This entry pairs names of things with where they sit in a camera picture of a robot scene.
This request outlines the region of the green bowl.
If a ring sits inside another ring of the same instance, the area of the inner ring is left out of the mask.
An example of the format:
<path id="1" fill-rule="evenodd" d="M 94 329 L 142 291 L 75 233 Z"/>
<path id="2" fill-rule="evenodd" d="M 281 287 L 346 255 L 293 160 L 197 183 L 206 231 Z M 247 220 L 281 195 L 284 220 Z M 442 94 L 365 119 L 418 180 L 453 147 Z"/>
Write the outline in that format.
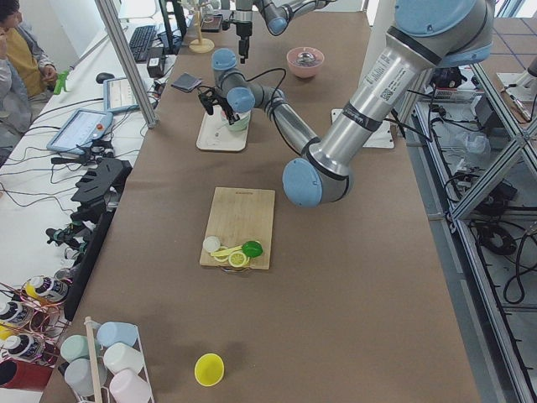
<path id="1" fill-rule="evenodd" d="M 227 128 L 230 132 L 239 132 L 248 128 L 251 112 L 237 113 L 235 115 L 236 120 L 233 123 L 227 123 Z"/>

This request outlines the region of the teach pendant tablet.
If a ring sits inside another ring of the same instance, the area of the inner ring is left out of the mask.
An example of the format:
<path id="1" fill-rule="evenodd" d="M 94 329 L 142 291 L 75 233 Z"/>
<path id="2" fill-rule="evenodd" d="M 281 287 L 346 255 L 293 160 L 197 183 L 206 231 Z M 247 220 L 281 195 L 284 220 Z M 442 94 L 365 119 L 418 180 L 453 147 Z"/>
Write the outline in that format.
<path id="1" fill-rule="evenodd" d="M 47 143 L 46 149 L 67 154 L 83 154 L 84 148 L 101 139 L 112 125 L 110 112 L 77 109 Z"/>

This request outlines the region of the yellow cup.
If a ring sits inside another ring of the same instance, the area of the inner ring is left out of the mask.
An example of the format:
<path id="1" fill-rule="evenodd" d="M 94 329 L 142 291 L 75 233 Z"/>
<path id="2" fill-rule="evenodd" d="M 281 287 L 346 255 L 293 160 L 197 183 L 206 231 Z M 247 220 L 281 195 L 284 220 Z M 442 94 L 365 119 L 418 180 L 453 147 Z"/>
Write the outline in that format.
<path id="1" fill-rule="evenodd" d="M 217 385 L 223 379 L 224 374 L 224 361 L 216 353 L 206 353 L 196 361 L 194 376 L 199 385 L 204 387 Z"/>

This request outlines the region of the wooden mug tree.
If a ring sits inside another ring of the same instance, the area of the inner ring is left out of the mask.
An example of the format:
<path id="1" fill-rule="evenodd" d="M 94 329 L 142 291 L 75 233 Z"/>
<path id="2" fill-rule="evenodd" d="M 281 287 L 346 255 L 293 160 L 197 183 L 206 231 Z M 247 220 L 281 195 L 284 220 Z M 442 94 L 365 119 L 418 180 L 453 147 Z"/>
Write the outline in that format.
<path id="1" fill-rule="evenodd" d="M 193 13 L 193 22 L 196 29 L 197 38 L 193 39 L 189 48 L 192 52 L 198 54 L 205 54 L 212 51 L 215 47 L 214 43 L 207 38 L 204 38 L 201 32 L 201 11 L 211 4 L 210 1 L 199 1 L 199 0 L 186 0 L 181 1 L 181 5 L 184 8 L 187 8 L 190 12 Z"/>

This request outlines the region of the black power adapter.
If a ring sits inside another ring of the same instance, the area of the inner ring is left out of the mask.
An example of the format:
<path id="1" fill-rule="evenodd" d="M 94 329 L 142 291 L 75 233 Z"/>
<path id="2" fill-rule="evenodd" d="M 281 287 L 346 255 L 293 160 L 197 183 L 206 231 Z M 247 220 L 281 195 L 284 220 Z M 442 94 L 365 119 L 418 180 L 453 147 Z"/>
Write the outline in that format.
<path id="1" fill-rule="evenodd" d="M 152 47 L 148 50 L 146 69 L 151 78 L 164 76 L 165 59 L 164 47 Z"/>

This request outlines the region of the lemon slice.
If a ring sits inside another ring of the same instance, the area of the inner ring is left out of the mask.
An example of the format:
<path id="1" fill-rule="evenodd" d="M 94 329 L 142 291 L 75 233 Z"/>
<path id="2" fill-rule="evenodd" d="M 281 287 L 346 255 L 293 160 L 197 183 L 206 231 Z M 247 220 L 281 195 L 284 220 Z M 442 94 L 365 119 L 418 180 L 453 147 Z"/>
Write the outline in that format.
<path id="1" fill-rule="evenodd" d="M 250 258 L 243 251 L 234 251 L 229 254 L 227 261 L 233 268 L 244 268 L 248 266 Z"/>

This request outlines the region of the pink cup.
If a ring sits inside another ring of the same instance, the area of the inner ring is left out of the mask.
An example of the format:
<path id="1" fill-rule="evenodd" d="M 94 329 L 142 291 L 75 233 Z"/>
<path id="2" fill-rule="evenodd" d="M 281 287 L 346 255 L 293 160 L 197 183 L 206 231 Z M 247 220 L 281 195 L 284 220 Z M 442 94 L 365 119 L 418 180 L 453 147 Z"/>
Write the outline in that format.
<path id="1" fill-rule="evenodd" d="M 124 369 L 115 374 L 109 390 L 116 402 L 149 402 L 151 391 L 149 384 L 131 369 Z"/>

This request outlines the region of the seated person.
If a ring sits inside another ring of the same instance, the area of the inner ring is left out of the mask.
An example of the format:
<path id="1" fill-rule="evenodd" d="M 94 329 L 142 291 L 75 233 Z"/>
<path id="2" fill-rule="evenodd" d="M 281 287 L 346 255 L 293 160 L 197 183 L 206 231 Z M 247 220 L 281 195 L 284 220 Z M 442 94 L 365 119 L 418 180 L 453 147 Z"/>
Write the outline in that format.
<path id="1" fill-rule="evenodd" d="M 23 21 L 18 1 L 1 2 L 1 127 L 24 135 L 52 96 L 53 61 Z"/>

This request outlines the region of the aluminium frame post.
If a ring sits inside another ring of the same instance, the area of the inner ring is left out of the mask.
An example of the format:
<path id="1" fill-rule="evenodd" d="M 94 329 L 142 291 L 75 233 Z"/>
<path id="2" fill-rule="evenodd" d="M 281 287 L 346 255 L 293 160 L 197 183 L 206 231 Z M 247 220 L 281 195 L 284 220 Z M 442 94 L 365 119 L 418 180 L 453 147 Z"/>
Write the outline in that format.
<path id="1" fill-rule="evenodd" d="M 123 33 L 123 27 L 119 22 L 117 10 L 112 0 L 95 0 L 101 20 L 107 30 L 109 39 L 128 79 L 133 95 L 138 102 L 139 109 L 149 129 L 156 126 L 158 119 L 154 108 L 149 100 L 143 79 L 139 74 L 128 42 Z"/>

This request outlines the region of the light blue cup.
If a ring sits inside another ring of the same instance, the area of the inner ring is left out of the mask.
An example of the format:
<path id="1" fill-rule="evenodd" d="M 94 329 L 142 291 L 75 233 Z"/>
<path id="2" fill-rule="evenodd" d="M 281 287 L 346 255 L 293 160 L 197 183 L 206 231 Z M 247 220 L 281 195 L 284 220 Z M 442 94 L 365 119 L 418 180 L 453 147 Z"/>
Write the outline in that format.
<path id="1" fill-rule="evenodd" d="M 124 343 L 132 347 L 138 340 L 137 327 L 127 322 L 105 322 L 97 330 L 97 341 L 109 348 L 115 343 Z"/>

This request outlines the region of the yellow paint bottle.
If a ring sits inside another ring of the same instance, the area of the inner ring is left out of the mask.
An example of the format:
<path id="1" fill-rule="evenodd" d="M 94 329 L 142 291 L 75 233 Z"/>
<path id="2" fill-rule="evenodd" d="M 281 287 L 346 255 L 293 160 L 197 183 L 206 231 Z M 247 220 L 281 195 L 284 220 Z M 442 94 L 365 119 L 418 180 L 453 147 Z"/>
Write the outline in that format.
<path id="1" fill-rule="evenodd" d="M 29 296 L 48 303 L 62 302 L 68 295 L 69 285 L 54 277 L 35 276 L 24 287 Z"/>

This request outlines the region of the white round slice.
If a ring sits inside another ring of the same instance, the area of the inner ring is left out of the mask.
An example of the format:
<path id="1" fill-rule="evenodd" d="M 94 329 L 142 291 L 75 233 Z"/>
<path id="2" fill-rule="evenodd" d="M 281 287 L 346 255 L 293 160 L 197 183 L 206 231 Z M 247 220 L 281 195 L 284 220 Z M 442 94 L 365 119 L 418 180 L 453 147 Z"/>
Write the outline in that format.
<path id="1" fill-rule="evenodd" d="M 216 252 L 221 246 L 221 240 L 217 236 L 208 236 L 202 243 L 202 248 L 209 254 Z"/>

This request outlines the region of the mint green cup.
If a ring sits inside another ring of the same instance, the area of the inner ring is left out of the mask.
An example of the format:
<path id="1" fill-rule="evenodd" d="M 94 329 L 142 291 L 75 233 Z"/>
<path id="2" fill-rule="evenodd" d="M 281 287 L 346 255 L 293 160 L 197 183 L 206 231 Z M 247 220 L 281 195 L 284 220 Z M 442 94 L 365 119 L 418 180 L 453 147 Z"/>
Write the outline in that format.
<path id="1" fill-rule="evenodd" d="M 66 338 L 60 346 L 60 356 L 69 363 L 90 358 L 87 336 L 71 335 Z"/>

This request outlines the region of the black keyboard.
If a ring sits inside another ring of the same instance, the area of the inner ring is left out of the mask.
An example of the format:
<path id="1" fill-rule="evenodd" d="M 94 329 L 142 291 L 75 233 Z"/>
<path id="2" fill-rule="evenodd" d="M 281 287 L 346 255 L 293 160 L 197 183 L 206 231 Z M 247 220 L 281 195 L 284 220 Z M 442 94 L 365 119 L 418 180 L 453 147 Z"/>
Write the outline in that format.
<path id="1" fill-rule="evenodd" d="M 155 25 L 138 26 L 129 40 L 128 46 L 136 63 L 144 63 L 156 35 Z"/>

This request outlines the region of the dark folded cloth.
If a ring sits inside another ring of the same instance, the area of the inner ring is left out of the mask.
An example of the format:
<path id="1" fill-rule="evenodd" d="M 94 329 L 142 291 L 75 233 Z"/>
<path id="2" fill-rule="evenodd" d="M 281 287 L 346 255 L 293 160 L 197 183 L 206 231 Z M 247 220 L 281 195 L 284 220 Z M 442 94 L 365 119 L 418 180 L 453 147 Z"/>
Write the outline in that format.
<path id="1" fill-rule="evenodd" d="M 171 86 L 183 92 L 192 92 L 202 83 L 202 79 L 197 76 L 193 76 L 190 73 L 183 73 L 177 79 L 175 79 Z"/>

